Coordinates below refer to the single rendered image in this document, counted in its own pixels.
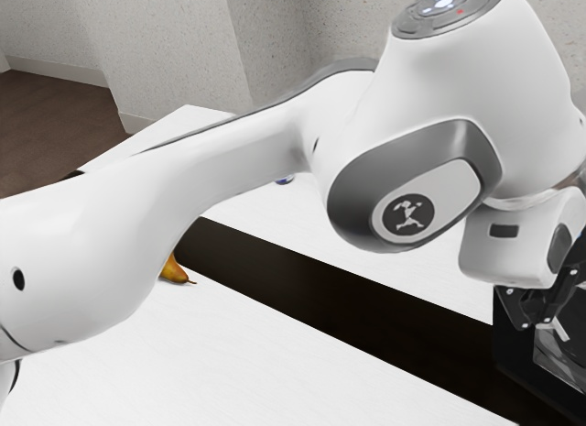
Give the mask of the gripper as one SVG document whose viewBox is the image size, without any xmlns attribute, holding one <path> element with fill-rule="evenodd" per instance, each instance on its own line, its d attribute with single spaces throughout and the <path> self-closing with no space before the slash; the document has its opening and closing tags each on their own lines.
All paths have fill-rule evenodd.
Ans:
<svg viewBox="0 0 586 426">
<path fill-rule="evenodd" d="M 562 342 L 570 337 L 559 321 L 559 313 L 569 302 L 576 287 L 584 281 L 581 272 L 586 268 L 586 226 L 581 230 L 569 253 L 562 262 L 561 269 L 550 289 L 534 289 L 526 302 L 522 301 L 528 289 L 497 286 L 496 295 L 505 313 L 518 331 L 524 331 L 533 324 L 539 330 L 553 330 Z"/>
</svg>

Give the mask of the black oven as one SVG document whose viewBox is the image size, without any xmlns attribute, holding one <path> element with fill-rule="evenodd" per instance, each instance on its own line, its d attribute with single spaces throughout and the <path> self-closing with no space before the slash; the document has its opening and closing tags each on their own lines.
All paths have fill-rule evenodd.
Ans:
<svg viewBox="0 0 586 426">
<path fill-rule="evenodd" d="M 518 331 L 498 293 L 493 299 L 493 356 L 498 368 L 536 396 L 542 407 L 560 413 L 572 426 L 586 426 L 586 395 L 534 363 L 535 327 Z"/>
</svg>

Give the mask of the yellow-brown pear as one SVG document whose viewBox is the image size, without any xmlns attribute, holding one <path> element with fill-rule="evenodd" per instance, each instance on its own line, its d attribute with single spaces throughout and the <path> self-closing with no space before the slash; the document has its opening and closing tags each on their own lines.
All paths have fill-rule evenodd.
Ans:
<svg viewBox="0 0 586 426">
<path fill-rule="evenodd" d="M 174 284 L 196 284 L 196 281 L 191 280 L 187 272 L 177 262 L 174 253 L 168 256 L 158 277 Z"/>
</svg>

